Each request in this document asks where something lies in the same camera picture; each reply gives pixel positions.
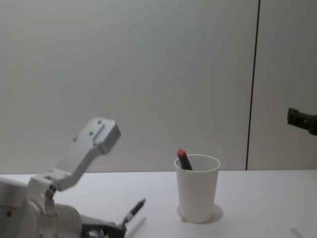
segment marker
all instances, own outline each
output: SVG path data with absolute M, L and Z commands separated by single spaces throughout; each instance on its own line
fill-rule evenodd
M 177 156 L 178 156 L 178 159 L 179 159 L 179 162 L 180 162 L 180 166 L 182 167 L 182 169 L 184 170 L 193 170 L 188 158 L 187 158 L 187 155 L 186 155 L 186 152 L 185 150 L 178 150 L 177 151 Z
M 125 224 L 127 224 L 128 222 L 130 222 L 132 220 L 132 218 L 138 213 L 138 211 L 144 206 L 144 203 L 146 202 L 146 199 L 144 198 L 143 200 L 141 200 L 140 202 L 138 202 L 137 205 L 135 205 L 134 208 L 132 208 L 132 210 L 124 217 L 123 222 L 122 222 L 122 226 L 124 227 Z

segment white paper cup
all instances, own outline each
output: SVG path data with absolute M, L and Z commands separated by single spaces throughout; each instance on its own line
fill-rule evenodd
M 184 170 L 175 160 L 179 197 L 178 214 L 192 223 L 212 216 L 220 161 L 207 155 L 188 155 L 193 170 Z

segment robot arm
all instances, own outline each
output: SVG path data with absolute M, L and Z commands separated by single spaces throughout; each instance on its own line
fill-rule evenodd
M 90 120 L 73 139 L 70 150 L 55 168 L 30 179 L 27 197 L 35 201 L 44 213 L 51 214 L 55 192 L 73 187 L 93 160 L 107 154 L 119 137 L 115 121 L 103 118 Z

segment table surface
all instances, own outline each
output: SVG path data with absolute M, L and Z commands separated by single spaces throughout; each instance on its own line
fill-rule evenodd
M 30 175 L 2 177 L 27 182 Z M 175 172 L 85 174 L 56 194 L 81 214 L 122 221 L 140 199 L 133 222 L 148 219 L 134 238 L 316 238 L 317 171 L 221 171 L 215 203 L 222 217 L 210 224 L 182 222 L 176 213 Z

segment white wall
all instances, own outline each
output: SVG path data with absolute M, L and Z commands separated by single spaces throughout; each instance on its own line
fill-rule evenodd
M 122 139 L 91 171 L 244 169 L 255 0 L 0 0 L 0 173 L 52 167 L 94 116 Z
M 317 169 L 317 136 L 287 125 L 317 114 L 317 1 L 261 2 L 248 169 Z

